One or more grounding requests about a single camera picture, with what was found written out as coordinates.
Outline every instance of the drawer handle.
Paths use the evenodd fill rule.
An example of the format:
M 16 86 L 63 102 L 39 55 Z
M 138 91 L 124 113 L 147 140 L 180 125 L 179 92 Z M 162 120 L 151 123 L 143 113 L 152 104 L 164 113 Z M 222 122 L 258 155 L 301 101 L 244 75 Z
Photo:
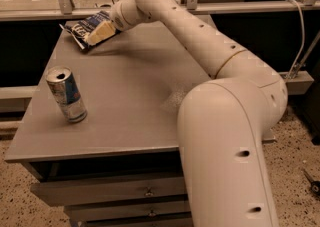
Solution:
M 150 198 L 154 196 L 154 193 L 151 191 L 151 188 L 148 188 L 147 192 L 144 194 L 145 197 Z
M 157 214 L 151 209 L 150 213 L 148 214 L 149 217 L 156 217 Z

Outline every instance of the can lid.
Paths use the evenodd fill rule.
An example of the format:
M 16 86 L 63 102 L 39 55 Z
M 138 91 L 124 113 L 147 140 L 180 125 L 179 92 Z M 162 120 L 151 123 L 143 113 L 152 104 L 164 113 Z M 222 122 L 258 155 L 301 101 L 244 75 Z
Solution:
M 62 82 L 69 78 L 71 70 L 65 66 L 55 66 L 48 70 L 46 80 L 49 82 Z

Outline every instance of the snack bag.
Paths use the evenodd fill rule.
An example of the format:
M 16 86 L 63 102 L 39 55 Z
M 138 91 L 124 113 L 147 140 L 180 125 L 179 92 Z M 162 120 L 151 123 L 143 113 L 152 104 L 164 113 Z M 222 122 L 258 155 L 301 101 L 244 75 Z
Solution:
M 95 46 L 101 41 L 107 40 L 117 33 L 110 21 L 109 14 L 105 11 L 79 21 L 74 26 L 61 26 L 76 40 L 81 49 Z

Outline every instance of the drawer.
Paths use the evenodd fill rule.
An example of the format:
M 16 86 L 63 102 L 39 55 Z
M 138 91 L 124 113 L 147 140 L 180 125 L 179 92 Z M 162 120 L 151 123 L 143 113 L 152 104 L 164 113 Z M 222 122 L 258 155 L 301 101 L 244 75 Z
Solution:
M 41 182 L 60 182 L 106 176 L 181 172 L 179 151 L 30 162 Z
M 96 221 L 132 217 L 156 217 L 173 213 L 190 212 L 186 195 L 153 199 L 96 203 L 65 207 L 73 221 Z
M 36 183 L 31 186 L 31 192 L 49 206 L 187 194 L 183 176 L 175 173 Z
M 157 216 L 153 219 L 139 217 L 109 221 L 86 222 L 85 227 L 193 227 L 190 213 Z

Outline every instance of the black panel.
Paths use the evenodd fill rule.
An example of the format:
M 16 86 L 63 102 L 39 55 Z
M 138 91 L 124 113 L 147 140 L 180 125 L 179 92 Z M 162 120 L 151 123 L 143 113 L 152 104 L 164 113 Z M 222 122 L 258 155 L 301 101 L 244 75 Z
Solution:
M 190 219 L 188 223 L 185 223 L 186 226 L 192 225 L 191 213 L 179 213 L 179 214 L 167 214 L 159 215 L 156 217 L 134 217 L 134 218 L 125 218 L 125 219 L 115 219 L 115 220 L 105 220 L 105 221 L 90 221 L 87 222 L 88 227 L 102 227 L 102 226 L 117 226 L 117 225 L 128 225 L 134 223 L 150 223 L 150 226 L 157 226 L 157 223 L 160 224 L 161 221 L 168 220 L 178 220 L 178 219 Z
M 0 22 L 0 87 L 38 85 L 64 22 Z
M 320 43 L 318 43 L 316 50 L 319 52 Z M 303 116 L 310 124 L 312 131 L 316 137 L 313 143 L 320 145 L 320 54 L 318 53 L 317 63 L 311 70 L 311 76 L 315 82 L 309 88 L 307 93 L 303 96 L 295 98 Z
M 31 162 L 31 165 L 43 177 L 42 182 L 160 172 L 182 175 L 179 151 Z
M 320 11 L 304 11 L 303 14 L 305 52 L 320 29 Z M 216 14 L 212 19 L 221 32 L 247 47 L 277 71 L 288 71 L 300 49 L 301 25 L 297 11 Z M 307 62 L 308 70 L 314 66 L 319 54 L 317 47 Z

